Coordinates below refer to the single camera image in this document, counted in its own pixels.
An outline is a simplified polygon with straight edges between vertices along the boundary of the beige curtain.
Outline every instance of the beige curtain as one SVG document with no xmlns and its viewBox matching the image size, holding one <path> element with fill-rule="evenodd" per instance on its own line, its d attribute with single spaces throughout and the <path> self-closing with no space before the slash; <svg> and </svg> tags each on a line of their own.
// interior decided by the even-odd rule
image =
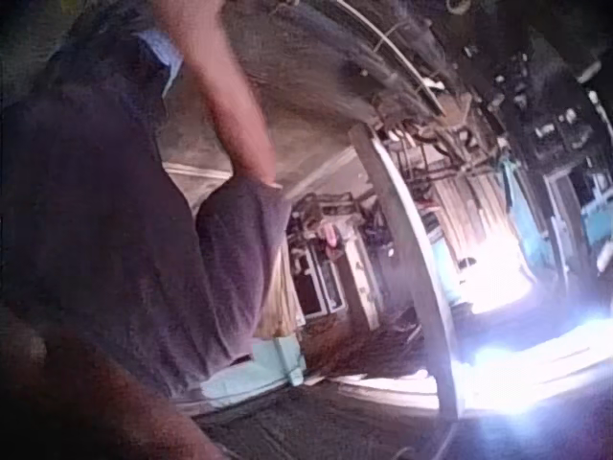
<svg viewBox="0 0 613 460">
<path fill-rule="evenodd" d="M 437 218 L 456 262 L 478 258 L 488 245 L 523 261 L 517 232 L 493 173 L 437 181 L 434 188 L 441 205 Z"/>
<path fill-rule="evenodd" d="M 289 247 L 285 240 L 277 255 L 255 337 L 285 337 L 294 334 L 298 329 L 298 315 L 302 314 L 302 311 L 289 264 Z"/>
</svg>

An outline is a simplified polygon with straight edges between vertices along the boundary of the bright light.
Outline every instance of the bright light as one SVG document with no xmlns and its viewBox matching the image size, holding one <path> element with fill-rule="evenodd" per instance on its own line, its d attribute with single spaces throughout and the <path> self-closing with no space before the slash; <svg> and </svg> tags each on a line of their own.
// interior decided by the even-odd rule
<svg viewBox="0 0 613 460">
<path fill-rule="evenodd" d="M 471 406 L 509 413 L 573 387 L 580 371 L 613 357 L 613 320 L 592 320 L 523 352 L 481 350 L 468 368 Z"/>
<path fill-rule="evenodd" d="M 428 88 L 440 89 L 441 91 L 444 91 L 445 89 L 442 81 L 434 81 L 428 77 L 424 77 L 423 82 Z"/>
<path fill-rule="evenodd" d="M 490 239 L 481 246 L 477 263 L 463 272 L 463 297 L 473 314 L 500 309 L 530 292 L 533 285 L 521 272 L 520 254 L 510 239 Z"/>
<path fill-rule="evenodd" d="M 398 137 L 398 135 L 397 135 L 395 132 L 393 132 L 393 131 L 389 130 L 389 131 L 387 131 L 387 135 L 388 135 L 388 137 L 389 137 L 389 138 L 390 138 L 392 141 L 394 141 L 394 142 L 400 142 L 400 138 Z"/>
<path fill-rule="evenodd" d="M 467 296 L 472 302 L 472 313 L 480 314 L 510 305 L 524 298 L 532 283 L 519 271 L 483 273 L 468 282 Z"/>
<path fill-rule="evenodd" d="M 474 366 L 458 366 L 458 382 L 465 389 L 465 407 L 473 414 L 482 411 L 517 414 L 530 410 L 539 401 L 580 388 L 594 378 L 582 371 L 606 362 L 613 365 L 611 337 L 613 319 L 594 319 L 522 352 L 484 348 L 475 357 Z M 438 408 L 437 383 L 425 369 L 401 379 L 338 381 L 348 383 L 353 394 L 384 390 L 391 395 L 389 403 Z"/>
</svg>

